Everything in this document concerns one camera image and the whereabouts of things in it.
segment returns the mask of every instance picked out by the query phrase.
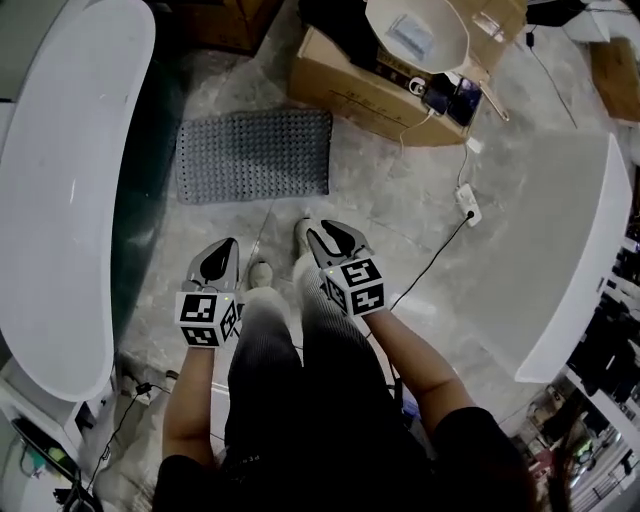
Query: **white bowl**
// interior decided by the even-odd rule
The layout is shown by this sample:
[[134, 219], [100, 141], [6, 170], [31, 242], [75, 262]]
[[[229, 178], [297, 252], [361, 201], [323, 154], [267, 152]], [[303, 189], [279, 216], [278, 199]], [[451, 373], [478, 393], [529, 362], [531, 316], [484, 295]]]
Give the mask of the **white bowl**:
[[469, 32], [446, 0], [369, 0], [366, 16], [380, 44], [426, 73], [453, 71], [469, 53]]

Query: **small box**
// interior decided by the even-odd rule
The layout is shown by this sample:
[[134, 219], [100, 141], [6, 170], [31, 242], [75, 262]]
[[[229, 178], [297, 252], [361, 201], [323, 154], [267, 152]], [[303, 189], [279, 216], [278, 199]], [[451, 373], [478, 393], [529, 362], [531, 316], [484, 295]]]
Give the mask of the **small box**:
[[329, 298], [348, 316], [362, 316], [387, 305], [386, 289], [374, 258], [320, 270]]
[[233, 293], [176, 293], [175, 324], [189, 346], [215, 348], [237, 335], [239, 312]]
[[617, 37], [589, 47], [593, 83], [609, 115], [640, 122], [640, 73], [631, 42]]

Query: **gray mat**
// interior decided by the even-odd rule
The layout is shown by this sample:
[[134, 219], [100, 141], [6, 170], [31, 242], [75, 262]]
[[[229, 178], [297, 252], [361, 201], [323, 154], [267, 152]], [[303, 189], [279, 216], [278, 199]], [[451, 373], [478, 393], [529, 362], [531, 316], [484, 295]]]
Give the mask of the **gray mat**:
[[332, 117], [324, 110], [238, 112], [187, 121], [176, 151], [187, 204], [329, 193]]

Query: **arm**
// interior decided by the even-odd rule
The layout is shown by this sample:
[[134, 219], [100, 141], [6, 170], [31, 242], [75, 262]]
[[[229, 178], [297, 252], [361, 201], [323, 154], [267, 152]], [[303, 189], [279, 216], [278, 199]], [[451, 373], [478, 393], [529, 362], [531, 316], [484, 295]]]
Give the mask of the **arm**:
[[189, 348], [164, 414], [162, 457], [184, 455], [215, 466], [209, 438], [215, 351]]
[[420, 407], [429, 435], [450, 412], [475, 404], [451, 365], [385, 309], [363, 317]]

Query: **white curved panel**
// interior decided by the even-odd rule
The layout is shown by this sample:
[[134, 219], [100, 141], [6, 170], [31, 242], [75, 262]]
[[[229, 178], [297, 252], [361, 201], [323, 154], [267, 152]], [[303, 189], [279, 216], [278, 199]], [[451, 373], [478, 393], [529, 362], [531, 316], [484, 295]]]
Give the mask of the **white curved panel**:
[[113, 208], [154, 39], [140, 0], [85, 9], [30, 71], [0, 161], [0, 329], [64, 400], [95, 396], [113, 363]]
[[631, 187], [610, 134], [552, 132], [528, 143], [517, 208], [461, 312], [515, 380], [546, 383], [600, 301], [627, 226]]

